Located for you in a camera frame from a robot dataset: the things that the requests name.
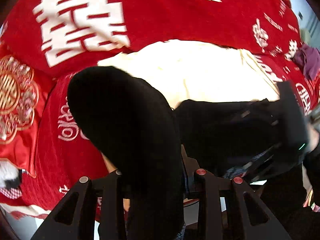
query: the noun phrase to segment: beige object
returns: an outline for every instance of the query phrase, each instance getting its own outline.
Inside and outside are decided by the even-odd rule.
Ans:
[[[236,102],[279,99],[277,86],[244,49],[225,49],[199,41],[156,42],[139,52],[101,60],[146,80],[172,108],[192,99]]]

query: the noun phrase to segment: green light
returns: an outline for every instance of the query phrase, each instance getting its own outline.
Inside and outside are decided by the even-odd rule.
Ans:
[[[299,149],[299,150],[301,150],[305,145],[306,145],[306,144],[304,143],[304,144],[300,147],[300,149]]]

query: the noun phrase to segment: purple garment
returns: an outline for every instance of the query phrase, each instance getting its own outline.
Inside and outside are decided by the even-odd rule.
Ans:
[[[312,81],[316,79],[320,69],[320,54],[317,48],[303,44],[296,52],[293,61],[303,68],[303,75],[306,78]]]

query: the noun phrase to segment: gold embroidery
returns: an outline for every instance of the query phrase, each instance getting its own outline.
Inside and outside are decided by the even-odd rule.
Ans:
[[[17,131],[33,124],[39,99],[33,77],[34,70],[13,56],[0,60],[0,144],[10,143]]]

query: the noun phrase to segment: cream colored cloth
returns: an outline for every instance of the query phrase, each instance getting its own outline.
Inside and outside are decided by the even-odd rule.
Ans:
[[[120,53],[98,62],[146,80],[172,108],[192,99],[237,102],[279,99],[277,86],[244,49],[225,49],[199,41],[171,40],[139,52]]]

